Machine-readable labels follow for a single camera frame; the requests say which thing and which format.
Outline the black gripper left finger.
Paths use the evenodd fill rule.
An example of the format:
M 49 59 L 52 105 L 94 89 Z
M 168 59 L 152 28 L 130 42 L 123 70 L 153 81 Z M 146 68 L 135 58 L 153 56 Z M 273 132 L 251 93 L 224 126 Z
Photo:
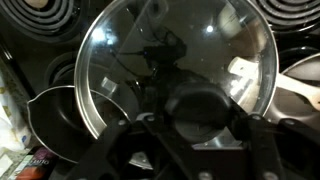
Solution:
M 157 135 L 166 129 L 163 118 L 154 115 L 112 122 L 66 180 L 174 180 L 174 163 Z

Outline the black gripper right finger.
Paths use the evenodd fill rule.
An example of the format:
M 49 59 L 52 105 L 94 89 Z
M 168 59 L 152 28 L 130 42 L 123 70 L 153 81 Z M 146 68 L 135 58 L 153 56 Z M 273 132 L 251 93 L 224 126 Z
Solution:
M 255 180 L 320 180 L 320 132 L 303 122 L 238 112 L 233 135 L 249 146 Z

